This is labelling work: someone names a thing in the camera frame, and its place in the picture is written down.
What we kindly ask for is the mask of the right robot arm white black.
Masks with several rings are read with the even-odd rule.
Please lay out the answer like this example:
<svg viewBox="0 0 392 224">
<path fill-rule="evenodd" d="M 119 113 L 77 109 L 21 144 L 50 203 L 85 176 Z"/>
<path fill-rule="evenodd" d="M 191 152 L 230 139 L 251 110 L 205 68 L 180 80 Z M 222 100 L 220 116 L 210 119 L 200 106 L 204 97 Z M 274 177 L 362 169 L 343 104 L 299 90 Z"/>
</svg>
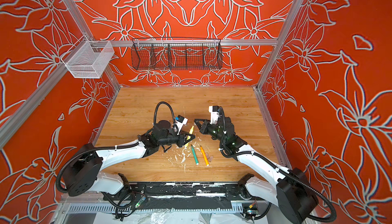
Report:
<svg viewBox="0 0 392 224">
<path fill-rule="evenodd" d="M 319 201 L 307 187 L 308 181 L 300 170 L 290 170 L 258 153 L 235 133 L 229 118 L 225 122 L 211 123 L 207 119 L 195 119 L 194 122 L 201 134 L 219 142 L 221 153 L 249 166 L 272 186 L 269 190 L 257 177 L 243 177 L 243 185 L 251 196 L 263 198 L 277 206 L 293 224 L 301 224 L 310 217 Z"/>
</svg>

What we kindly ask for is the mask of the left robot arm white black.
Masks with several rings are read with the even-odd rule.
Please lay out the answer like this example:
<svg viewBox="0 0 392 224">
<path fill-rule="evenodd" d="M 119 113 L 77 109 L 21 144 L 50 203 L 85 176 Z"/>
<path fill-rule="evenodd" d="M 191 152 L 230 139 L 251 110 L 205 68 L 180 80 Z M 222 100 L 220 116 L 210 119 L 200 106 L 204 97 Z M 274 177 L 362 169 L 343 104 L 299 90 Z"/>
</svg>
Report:
<svg viewBox="0 0 392 224">
<path fill-rule="evenodd" d="M 55 181 L 56 189 L 69 196 L 79 196 L 88 191 L 115 195 L 124 188 L 126 179 L 103 170 L 125 161 L 149 157 L 161 147 L 164 150 L 172 145 L 183 147 L 196 136 L 183 131 L 182 126 L 182 123 L 171 124 L 161 120 L 129 143 L 101 147 L 83 145 L 60 169 Z"/>
</svg>

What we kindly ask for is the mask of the yellow marker pen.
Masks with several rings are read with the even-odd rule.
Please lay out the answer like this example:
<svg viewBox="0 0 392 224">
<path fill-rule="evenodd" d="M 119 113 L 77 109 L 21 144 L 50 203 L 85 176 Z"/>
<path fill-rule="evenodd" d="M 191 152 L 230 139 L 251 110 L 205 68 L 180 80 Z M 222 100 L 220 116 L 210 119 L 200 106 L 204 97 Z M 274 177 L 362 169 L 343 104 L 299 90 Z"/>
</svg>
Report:
<svg viewBox="0 0 392 224">
<path fill-rule="evenodd" d="M 194 132 L 194 126 L 192 126 L 192 127 L 191 127 L 191 129 L 190 129 L 189 133 L 192 135 L 192 134 L 193 134 L 193 132 Z"/>
</svg>

